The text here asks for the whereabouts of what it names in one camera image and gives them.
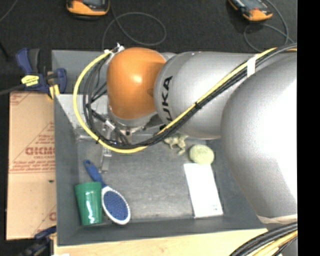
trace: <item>black floor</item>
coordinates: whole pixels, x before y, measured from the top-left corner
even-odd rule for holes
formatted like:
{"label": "black floor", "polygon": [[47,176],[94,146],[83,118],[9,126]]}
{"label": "black floor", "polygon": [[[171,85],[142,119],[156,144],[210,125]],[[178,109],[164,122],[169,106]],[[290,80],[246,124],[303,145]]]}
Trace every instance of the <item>black floor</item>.
{"label": "black floor", "polygon": [[[98,20],[79,20],[71,17],[65,8],[66,0],[17,0],[10,13],[3,18],[15,0],[0,3],[0,42],[14,57],[21,48],[40,48],[39,67],[51,68],[51,50],[99,51],[111,49],[116,43],[126,48],[142,46],[128,38],[114,22],[111,11]],[[298,1],[273,0],[265,2],[274,12],[264,24],[283,33],[286,29],[277,11],[287,25],[290,40],[297,41]],[[120,16],[142,12],[159,19],[165,26],[166,38],[157,45],[148,46],[159,52],[216,51],[256,53],[258,50],[281,46],[286,37],[263,25],[250,25],[227,3],[227,0],[113,0],[111,6]],[[121,17],[119,22],[137,41],[156,43],[164,36],[163,28],[154,19],[140,15]],[[104,46],[102,40],[105,30]],[[0,50],[0,91],[20,83],[22,71],[15,59],[6,60]],[[15,255],[31,245],[31,240],[5,241],[6,198],[8,174],[8,95],[0,96],[0,255]]]}

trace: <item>white paper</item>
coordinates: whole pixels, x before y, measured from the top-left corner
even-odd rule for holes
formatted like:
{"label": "white paper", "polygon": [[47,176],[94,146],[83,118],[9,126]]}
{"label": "white paper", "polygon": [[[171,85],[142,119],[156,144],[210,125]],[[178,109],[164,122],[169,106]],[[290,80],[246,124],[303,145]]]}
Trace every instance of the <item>white paper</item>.
{"label": "white paper", "polygon": [[223,210],[210,164],[186,163],[184,172],[195,218],[221,216]]}

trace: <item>green plastic cup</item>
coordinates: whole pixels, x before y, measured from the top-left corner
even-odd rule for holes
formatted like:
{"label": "green plastic cup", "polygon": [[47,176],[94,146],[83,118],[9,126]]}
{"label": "green plastic cup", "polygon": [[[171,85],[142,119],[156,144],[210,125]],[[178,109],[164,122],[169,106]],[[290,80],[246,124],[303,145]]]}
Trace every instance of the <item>green plastic cup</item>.
{"label": "green plastic cup", "polygon": [[92,225],[102,222],[100,182],[86,182],[74,186],[81,224]]}

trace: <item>green ball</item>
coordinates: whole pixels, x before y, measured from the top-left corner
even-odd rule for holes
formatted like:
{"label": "green ball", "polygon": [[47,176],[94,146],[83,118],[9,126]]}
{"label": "green ball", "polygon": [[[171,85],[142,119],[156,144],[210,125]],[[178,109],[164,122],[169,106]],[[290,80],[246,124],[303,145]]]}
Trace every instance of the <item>green ball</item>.
{"label": "green ball", "polygon": [[189,157],[193,162],[199,165],[207,165],[214,161],[215,154],[207,145],[197,144],[190,148]]}

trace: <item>cardboard sheet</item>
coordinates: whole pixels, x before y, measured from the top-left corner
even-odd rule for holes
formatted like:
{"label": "cardboard sheet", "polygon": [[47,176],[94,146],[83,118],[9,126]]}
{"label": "cardboard sheet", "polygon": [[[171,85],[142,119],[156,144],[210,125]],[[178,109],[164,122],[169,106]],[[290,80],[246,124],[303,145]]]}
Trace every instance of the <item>cardboard sheet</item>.
{"label": "cardboard sheet", "polygon": [[56,224],[54,131],[47,94],[10,94],[7,240],[33,238]]}

